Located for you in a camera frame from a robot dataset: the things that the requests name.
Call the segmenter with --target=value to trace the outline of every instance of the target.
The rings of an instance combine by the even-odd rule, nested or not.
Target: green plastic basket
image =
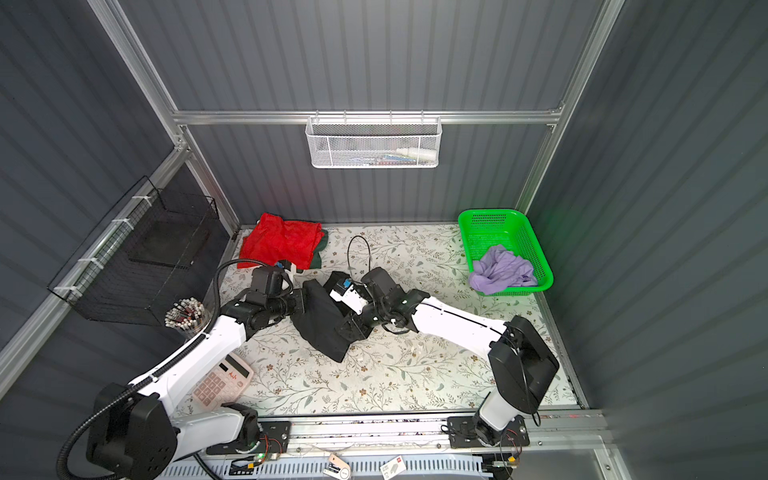
[[[472,261],[480,260],[488,248],[499,244],[533,264],[538,286],[510,286],[491,296],[529,295],[552,286],[552,270],[525,215],[509,209],[466,210],[458,216],[458,228],[462,232],[470,273],[474,271]]]

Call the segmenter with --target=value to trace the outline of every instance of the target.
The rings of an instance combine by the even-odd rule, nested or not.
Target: gray corrugated wall
[[[172,147],[85,1],[0,3],[0,346]]]
[[[556,108],[598,0],[122,2],[181,110]],[[302,127],[193,132],[242,223],[513,207],[546,127],[445,126],[440,165],[316,170]]]
[[[768,471],[768,2],[628,2],[531,210],[636,478]]]
[[[199,195],[192,173],[182,167],[169,190]],[[200,258],[208,266],[220,260],[227,232],[220,223],[207,245],[217,255]],[[182,338],[161,326],[123,325],[84,320],[70,313],[0,402],[0,477],[4,480],[56,478],[61,444],[89,414],[96,395],[109,383],[125,385],[157,365]],[[79,475],[103,475],[85,459],[84,442],[70,456]]]
[[[181,110],[556,108],[599,4],[122,2]]]
[[[172,147],[87,2],[0,2],[0,346]],[[177,347],[158,330],[68,315],[0,402],[0,477],[56,478],[56,453],[95,393]],[[87,474],[75,453],[72,468]]]
[[[455,221],[513,207],[545,125],[446,125],[437,168],[330,170],[310,162],[304,128],[190,127],[244,224],[262,212],[324,222]]]

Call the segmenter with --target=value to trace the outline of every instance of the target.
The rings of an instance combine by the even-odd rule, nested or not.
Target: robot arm
[[[335,272],[325,288],[346,306],[340,309],[347,323],[358,326],[342,331],[369,332],[371,325],[389,324],[440,336],[488,358],[496,387],[480,405],[474,425],[478,439],[488,446],[498,444],[500,432],[520,413],[536,413],[560,367],[527,319],[488,319],[420,290],[406,293],[382,268],[371,270],[359,283]]]
[[[251,288],[222,307],[210,333],[198,334],[205,338],[198,340],[195,349],[159,376],[154,374],[168,359],[134,379],[133,385],[148,377],[152,382],[91,425],[88,460],[132,480],[151,480],[173,460],[208,446],[228,444],[239,453],[252,452],[260,437],[258,415],[252,409],[225,404],[212,412],[179,418],[174,418],[174,411],[226,354],[286,316],[293,316],[302,336],[320,351],[323,345],[319,339],[329,334],[349,346],[366,338],[372,326],[385,324],[441,336],[487,357],[496,388],[481,404],[473,425],[477,438],[486,445],[497,445],[500,432],[521,412],[536,411],[559,367],[526,319],[487,319],[446,305],[420,290],[405,293],[381,268],[366,274],[362,283],[353,282],[345,273],[334,273],[324,287],[329,295],[319,286],[321,294],[317,295],[317,289],[307,289],[306,284],[302,289],[281,290],[283,278],[284,272],[276,267],[254,269]],[[336,315],[342,321],[332,332],[327,331],[331,322],[326,314],[333,312],[313,313],[316,302],[330,303],[336,310],[328,297],[336,301]],[[324,336],[307,338],[303,331],[307,325]],[[191,339],[169,359],[195,341]],[[125,388],[115,384],[105,388],[94,411],[108,406]]]

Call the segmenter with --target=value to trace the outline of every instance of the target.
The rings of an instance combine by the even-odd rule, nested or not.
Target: white wire mesh basket
[[[377,123],[315,116],[306,122],[306,140],[316,168],[437,167],[441,136],[440,118],[411,123],[390,118]]]

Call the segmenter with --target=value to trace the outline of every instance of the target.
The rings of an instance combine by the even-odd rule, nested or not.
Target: red wire
[[[283,454],[283,446],[280,444],[280,442],[278,442],[277,439],[269,439],[269,440],[274,440],[275,441],[277,446],[280,447],[280,454],[282,455]]]
[[[516,437],[520,438],[520,435],[518,435],[518,433],[517,433],[515,430],[512,430],[512,429],[507,429],[507,432],[512,432],[512,433],[514,433],[514,434],[515,434],[515,436],[516,436]],[[515,440],[512,440],[512,437],[511,437],[511,436],[507,435],[507,438],[508,438],[508,439],[509,439],[509,441],[510,441],[510,442],[512,442],[512,444],[515,446],[515,450],[518,452],[518,456],[522,455],[522,453],[523,453],[523,448],[522,448],[522,446],[519,446],[519,447],[518,447],[518,444],[517,444],[517,443],[515,443]]]

